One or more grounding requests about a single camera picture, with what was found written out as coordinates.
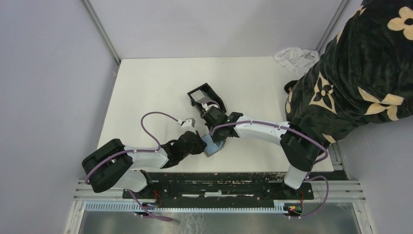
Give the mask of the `grey leather card holder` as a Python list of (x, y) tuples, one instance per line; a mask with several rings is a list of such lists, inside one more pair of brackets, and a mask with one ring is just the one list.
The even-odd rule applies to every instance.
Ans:
[(201, 137), (201, 140), (206, 143), (206, 147), (204, 149), (204, 153), (207, 157), (214, 155), (215, 153), (219, 152), (223, 149), (226, 140), (222, 140), (219, 142), (214, 142), (211, 135), (207, 134)]

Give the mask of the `black plastic card box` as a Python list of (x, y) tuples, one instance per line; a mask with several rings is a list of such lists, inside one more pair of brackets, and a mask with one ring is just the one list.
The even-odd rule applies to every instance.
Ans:
[(214, 106), (223, 113), (226, 113), (226, 107), (223, 100), (216, 94), (208, 83), (191, 90), (187, 93), (191, 106), (199, 112), (200, 117), (203, 118), (207, 110)]

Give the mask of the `stack of credit cards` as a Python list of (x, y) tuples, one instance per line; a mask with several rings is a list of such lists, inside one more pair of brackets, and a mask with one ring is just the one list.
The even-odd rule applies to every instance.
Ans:
[(196, 90), (195, 92), (190, 94), (190, 97), (199, 104), (203, 104), (203, 103), (210, 103), (211, 98), (209, 97), (209, 95), (207, 93), (205, 93), (202, 90)]

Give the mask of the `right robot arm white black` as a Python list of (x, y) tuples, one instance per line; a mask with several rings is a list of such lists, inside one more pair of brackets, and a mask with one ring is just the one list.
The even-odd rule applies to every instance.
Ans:
[(238, 112), (227, 115), (216, 104), (204, 104), (200, 113), (213, 142), (237, 137), (279, 145), (290, 164), (281, 186), (282, 195), (288, 199), (300, 194), (305, 178), (320, 161), (318, 157), (328, 156), (327, 146), (300, 118), (291, 122), (256, 120)]

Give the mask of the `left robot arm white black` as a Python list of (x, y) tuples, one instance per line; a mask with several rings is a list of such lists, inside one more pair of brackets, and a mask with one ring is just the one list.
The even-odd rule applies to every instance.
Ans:
[(158, 150), (127, 146), (114, 138), (84, 158), (81, 165), (86, 173), (85, 183), (91, 185), (95, 193), (120, 188), (148, 198), (153, 185), (144, 168), (174, 167), (189, 155), (203, 153), (206, 147), (198, 132), (191, 131), (161, 145)]

